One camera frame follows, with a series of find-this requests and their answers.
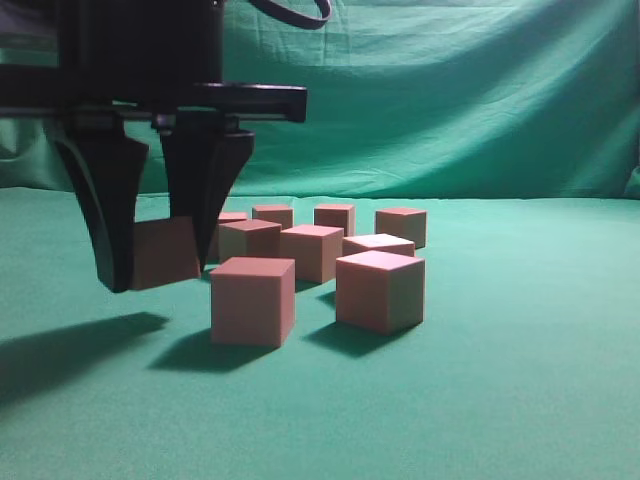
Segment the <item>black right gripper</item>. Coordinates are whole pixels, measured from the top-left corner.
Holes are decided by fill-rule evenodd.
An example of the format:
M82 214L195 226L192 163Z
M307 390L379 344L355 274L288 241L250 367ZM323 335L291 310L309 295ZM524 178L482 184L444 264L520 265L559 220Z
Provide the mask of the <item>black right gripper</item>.
M97 277L113 293L131 288L135 205L149 150L123 122L147 122L163 136L170 215L192 220L204 266L219 214L254 152L255 133L240 122L303 123L307 103L301 86L1 66L1 116L43 120L82 211Z

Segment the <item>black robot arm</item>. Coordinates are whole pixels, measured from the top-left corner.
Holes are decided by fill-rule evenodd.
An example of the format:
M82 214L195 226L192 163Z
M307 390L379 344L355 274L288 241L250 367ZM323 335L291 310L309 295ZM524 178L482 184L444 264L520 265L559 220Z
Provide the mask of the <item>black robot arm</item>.
M192 223L205 258L223 203L253 153L244 115L303 122L302 87L222 79L220 1L53 1L58 65L5 65L1 113L33 116L62 155L91 237L99 279L133 286L134 210L147 148L124 131L160 134L170 212Z

